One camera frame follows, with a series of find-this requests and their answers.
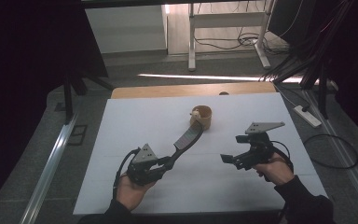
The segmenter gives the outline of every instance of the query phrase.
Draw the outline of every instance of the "human hand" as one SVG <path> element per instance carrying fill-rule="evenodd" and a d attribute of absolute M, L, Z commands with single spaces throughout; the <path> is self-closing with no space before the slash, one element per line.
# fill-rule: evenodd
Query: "human hand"
<path fill-rule="evenodd" d="M 132 211 L 141 203 L 146 192 L 155 184 L 156 182 L 152 182 L 144 186 L 139 186 L 132 183 L 127 175 L 124 174 L 120 177 L 118 182 L 116 200 Z"/>
<path fill-rule="evenodd" d="M 295 178 L 285 160 L 277 153 L 272 155 L 269 163 L 260 163 L 253 168 L 259 176 L 265 175 L 275 185 L 283 185 Z"/>

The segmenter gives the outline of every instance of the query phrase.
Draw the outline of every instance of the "black sleeve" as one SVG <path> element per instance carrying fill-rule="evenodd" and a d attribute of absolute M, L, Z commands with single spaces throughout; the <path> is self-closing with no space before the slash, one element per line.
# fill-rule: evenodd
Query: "black sleeve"
<path fill-rule="evenodd" d="M 313 196 L 298 176 L 275 190 L 287 203 L 286 220 L 289 224 L 334 224 L 333 204 L 326 197 Z"/>
<path fill-rule="evenodd" d="M 132 213 L 120 202 L 112 199 L 109 208 L 103 214 L 101 224 L 133 224 L 135 218 Z"/>

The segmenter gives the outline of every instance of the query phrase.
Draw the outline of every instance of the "gray floor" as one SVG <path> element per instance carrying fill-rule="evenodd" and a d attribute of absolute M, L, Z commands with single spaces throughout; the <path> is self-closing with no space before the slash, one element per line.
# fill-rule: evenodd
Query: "gray floor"
<path fill-rule="evenodd" d="M 269 58 L 274 66 L 284 58 L 284 55 L 269 56 Z M 198 69 L 194 73 L 187 71 L 186 57 L 167 57 L 161 53 L 139 52 L 105 55 L 105 63 L 109 77 L 104 80 L 117 87 L 234 82 L 208 79 L 137 77 L 141 73 L 259 77 L 265 72 L 253 51 L 198 55 Z M 87 170 L 105 103 L 111 94 L 110 91 L 97 84 L 89 80 L 85 81 L 89 87 L 88 94 L 81 97 L 74 95 L 74 98 L 81 99 L 82 102 L 76 125 L 88 125 L 86 137 L 81 146 L 66 147 L 35 223 L 77 223 L 80 219 L 78 216 L 73 216 L 72 212 Z M 302 94 L 297 84 L 287 84 L 286 87 Z M 304 103 L 292 92 L 287 90 L 282 90 L 282 92 L 295 105 Z M 334 126 L 338 135 L 349 141 L 358 151 L 358 128 L 341 110 L 335 101 L 334 94 L 335 91 L 330 88 L 327 96 L 328 121 Z M 57 110 L 58 103 L 63 103 L 62 88 L 58 88 L 49 94 L 45 114 L 35 130 L 33 138 L 0 191 L 0 223 L 19 223 L 21 219 L 65 120 L 65 113 L 59 109 Z M 286 103 L 302 140 L 317 133 L 325 133 L 323 128 L 313 129 L 310 127 L 308 123 L 294 113 L 292 110 L 293 105 L 288 101 Z M 77 137 L 71 137 L 69 142 L 76 143 L 78 140 Z M 340 165 L 337 154 L 328 138 L 312 141 L 306 144 L 306 149 L 312 158 Z M 315 168 L 329 198 L 334 203 L 336 222 L 342 224 L 358 223 L 358 191 L 353 186 L 348 172 L 326 169 L 317 164 L 315 164 Z"/>

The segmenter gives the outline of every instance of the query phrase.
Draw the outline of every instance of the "white power strip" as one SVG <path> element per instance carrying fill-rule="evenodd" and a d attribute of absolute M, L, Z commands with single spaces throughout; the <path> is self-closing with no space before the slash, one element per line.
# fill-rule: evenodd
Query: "white power strip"
<path fill-rule="evenodd" d="M 316 128 L 318 127 L 319 125 L 321 125 L 322 123 L 316 119 L 310 112 L 306 111 L 302 111 L 302 106 L 301 105 L 298 105 L 296 106 L 295 108 L 293 108 L 297 114 L 303 118 L 307 123 L 309 123 L 312 127 Z"/>

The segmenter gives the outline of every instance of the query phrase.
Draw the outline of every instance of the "white board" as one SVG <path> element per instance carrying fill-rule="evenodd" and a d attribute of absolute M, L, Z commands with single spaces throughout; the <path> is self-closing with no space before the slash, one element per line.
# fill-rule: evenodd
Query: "white board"
<path fill-rule="evenodd" d="M 106 104 L 74 214 L 105 212 L 116 171 L 130 150 L 147 143 L 159 158 L 171 156 L 173 143 L 189 127 L 189 113 L 196 105 L 212 109 L 211 128 L 146 193 L 133 213 L 282 209 L 284 201 L 273 184 L 255 170 L 237 170 L 221 161 L 220 154 L 236 156 L 249 150 L 249 144 L 238 144 L 235 136 L 244 134 L 252 122 L 283 121 L 283 127 L 268 131 L 270 140 L 289 148 L 295 174 L 310 192 L 326 195 L 279 93 L 112 99 Z M 284 147 L 274 146 L 285 152 Z"/>

